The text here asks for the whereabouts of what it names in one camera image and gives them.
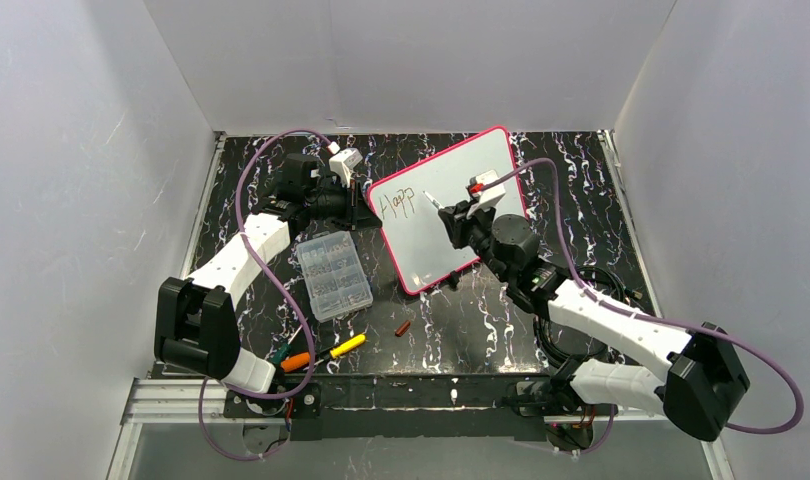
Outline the white marker pen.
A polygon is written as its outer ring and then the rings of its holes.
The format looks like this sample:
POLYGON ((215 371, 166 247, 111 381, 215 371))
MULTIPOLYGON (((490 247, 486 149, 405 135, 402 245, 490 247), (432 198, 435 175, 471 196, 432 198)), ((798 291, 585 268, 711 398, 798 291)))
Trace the white marker pen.
POLYGON ((441 210, 443 208, 443 206, 440 204, 440 202, 434 196, 432 196, 429 192, 423 191, 423 194, 426 197, 426 199, 430 202, 430 204, 436 210, 441 210))

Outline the brown marker cap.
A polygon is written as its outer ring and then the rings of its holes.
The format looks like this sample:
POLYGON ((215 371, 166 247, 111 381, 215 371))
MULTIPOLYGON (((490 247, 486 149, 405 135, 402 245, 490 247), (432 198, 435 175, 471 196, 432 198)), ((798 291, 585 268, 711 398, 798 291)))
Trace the brown marker cap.
POLYGON ((398 328, 395 330, 394 335, 395 335, 396 337, 402 337, 402 336, 403 336, 405 333, 407 333, 407 332, 408 332, 408 330, 410 329, 411 324, 412 324, 412 322, 411 322, 411 321, 405 321, 405 322, 403 322, 403 323, 402 323, 402 324, 401 324, 401 325, 400 325, 400 326, 399 326, 399 327, 398 327, 398 328))

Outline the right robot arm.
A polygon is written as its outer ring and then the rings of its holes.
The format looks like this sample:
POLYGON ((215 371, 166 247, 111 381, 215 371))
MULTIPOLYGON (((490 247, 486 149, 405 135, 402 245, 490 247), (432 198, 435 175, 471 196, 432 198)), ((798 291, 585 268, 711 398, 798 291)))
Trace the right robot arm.
POLYGON ((750 387, 733 346, 710 323, 702 331, 665 327, 622 315, 594 300, 570 272, 541 258, 528 221, 462 201, 438 216, 456 249, 470 247, 506 286, 513 304, 538 320, 572 328, 632 359, 612 364, 572 355, 545 382, 507 397, 520 415, 612 404, 663 415, 702 441, 714 441, 750 387))

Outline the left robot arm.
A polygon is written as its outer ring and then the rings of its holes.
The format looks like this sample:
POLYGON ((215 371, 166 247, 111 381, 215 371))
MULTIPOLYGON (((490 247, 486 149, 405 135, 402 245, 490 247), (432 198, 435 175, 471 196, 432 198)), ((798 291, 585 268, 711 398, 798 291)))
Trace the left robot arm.
POLYGON ((246 396, 277 399, 271 390, 277 368, 242 347, 235 309, 254 280, 268 273, 270 261, 311 222, 326 221, 344 231, 381 227, 353 176, 361 160, 355 148, 334 154, 328 162, 287 155, 240 231, 203 267, 161 284, 156 359, 246 396))

